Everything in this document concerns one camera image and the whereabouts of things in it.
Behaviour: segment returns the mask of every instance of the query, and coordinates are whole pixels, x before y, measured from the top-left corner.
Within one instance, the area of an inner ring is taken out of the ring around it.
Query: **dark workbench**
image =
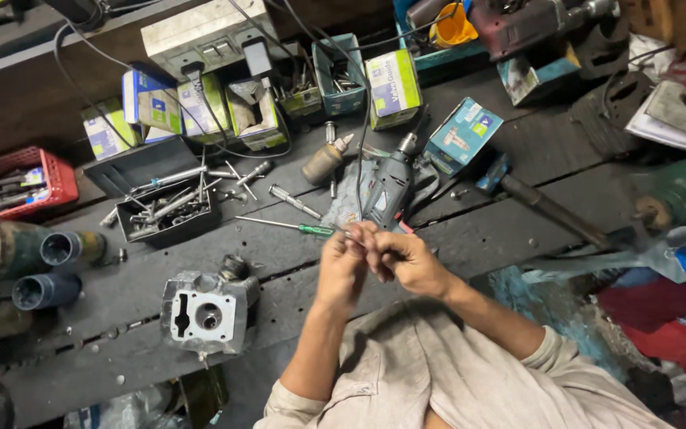
[[[597,154],[584,131],[569,120],[568,106],[514,108],[492,66],[425,89],[423,94],[425,102],[431,104],[433,117],[425,134],[432,132],[463,97],[470,96],[505,120],[491,144],[510,155],[519,179],[543,185],[551,198],[606,232],[630,225],[632,203],[621,187],[625,172]],[[360,123],[360,117],[339,120],[338,135],[356,132],[357,141]],[[406,128],[377,133],[370,130],[367,142],[391,151],[405,132]],[[322,128],[296,136],[293,151],[276,160],[277,166],[266,179],[252,185],[260,201],[251,200],[244,207],[226,202],[222,224],[198,238],[154,249],[125,243],[118,227],[104,230],[109,251],[115,253],[125,247],[128,262],[82,272],[85,296],[58,311],[54,326],[33,341],[33,348],[22,352],[18,365],[0,368],[0,381],[14,400],[17,425],[37,424],[201,369],[203,364],[195,353],[161,342],[158,314],[162,290],[166,280],[180,271],[215,270],[226,253],[248,260],[253,264],[253,274],[262,280],[258,336],[252,349],[298,336],[314,296],[322,241],[293,230],[237,221],[234,216],[250,214],[289,223],[312,223],[312,218],[271,197],[268,187],[277,183],[292,195],[301,195],[317,210],[329,208],[327,187],[314,188],[300,176],[300,166],[323,141]],[[239,160],[235,166],[247,172],[257,163]],[[460,183],[455,189],[467,186]],[[98,223],[114,202],[99,202],[48,226],[100,230]],[[445,195],[416,213],[409,223],[418,229],[420,237],[439,248],[439,259],[462,278],[580,243],[577,237],[517,201],[490,201],[476,192],[461,201]],[[408,296],[396,283],[381,285],[370,278],[357,314]],[[233,358],[215,354],[209,363]],[[125,377],[123,385],[116,382],[119,375]]]

